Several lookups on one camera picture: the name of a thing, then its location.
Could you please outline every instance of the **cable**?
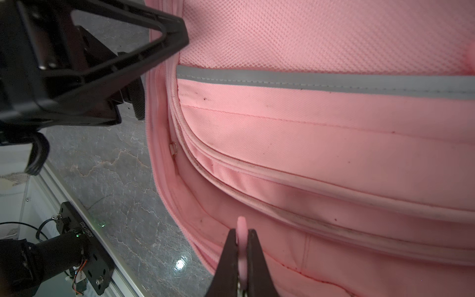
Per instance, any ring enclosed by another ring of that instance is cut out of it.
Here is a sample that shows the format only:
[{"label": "cable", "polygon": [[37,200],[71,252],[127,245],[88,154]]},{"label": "cable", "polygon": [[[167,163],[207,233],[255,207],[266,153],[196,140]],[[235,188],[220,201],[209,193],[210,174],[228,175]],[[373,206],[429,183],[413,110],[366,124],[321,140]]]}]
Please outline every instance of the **cable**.
[{"label": "cable", "polygon": [[74,287],[74,284],[76,283],[76,276],[77,276],[77,274],[78,274],[79,272],[81,272],[81,270],[83,270],[83,268],[84,268],[84,266],[86,265],[86,263],[87,263],[87,260],[84,261],[84,264],[83,264],[83,262],[81,262],[81,264],[79,265],[79,269],[77,270],[76,274],[74,274],[73,284],[71,285],[71,287],[73,288],[73,290],[74,290],[77,294],[81,294],[81,295],[83,295],[83,293],[76,291],[76,288]]},{"label": "cable", "polygon": [[31,226],[30,224],[27,224],[27,223],[22,223],[22,222],[3,222],[3,223],[0,223],[0,225],[3,225],[3,224],[20,224],[20,225],[25,225],[25,226],[28,226],[28,227],[31,227],[33,229],[35,229],[37,232],[37,239],[39,238],[39,235],[43,235],[47,240],[48,240],[48,237],[46,237],[46,235],[41,232],[40,229],[36,228],[35,226]]},{"label": "cable", "polygon": [[36,239],[38,239],[38,241],[42,241],[41,239],[39,239],[39,234],[40,234],[41,230],[42,230],[43,227],[46,225],[46,223],[48,223],[48,222],[50,222],[50,221],[52,221],[52,220],[54,220],[54,219],[47,219],[46,221],[44,221],[44,222],[41,223],[41,225],[40,225],[39,228],[37,229],[36,235],[35,235],[35,237],[36,237]]}]

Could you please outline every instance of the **reflective strip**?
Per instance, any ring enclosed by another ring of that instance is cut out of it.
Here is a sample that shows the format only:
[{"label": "reflective strip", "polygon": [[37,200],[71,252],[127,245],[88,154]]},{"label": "reflective strip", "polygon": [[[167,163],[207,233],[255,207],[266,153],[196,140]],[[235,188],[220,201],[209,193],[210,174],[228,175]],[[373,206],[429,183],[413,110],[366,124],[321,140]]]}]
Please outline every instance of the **reflective strip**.
[{"label": "reflective strip", "polygon": [[286,73],[177,66],[177,78],[203,83],[343,93],[475,99],[475,76]]}]

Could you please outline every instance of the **screw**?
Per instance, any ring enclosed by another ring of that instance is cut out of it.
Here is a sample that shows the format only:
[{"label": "screw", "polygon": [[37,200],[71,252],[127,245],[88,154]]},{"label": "screw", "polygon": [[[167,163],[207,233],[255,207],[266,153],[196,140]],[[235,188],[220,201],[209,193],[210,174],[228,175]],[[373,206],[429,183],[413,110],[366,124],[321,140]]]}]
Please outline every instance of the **screw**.
[{"label": "screw", "polygon": [[98,279],[95,280],[95,284],[98,285],[98,286],[99,286],[100,284],[102,284],[103,282],[104,282],[104,278],[103,278],[103,277],[99,277]]},{"label": "screw", "polygon": [[56,216],[52,216],[51,218],[52,218],[53,220],[55,220],[55,221],[58,221],[58,220],[60,220],[62,217],[61,217],[61,215],[59,214],[59,215],[56,215]]}]

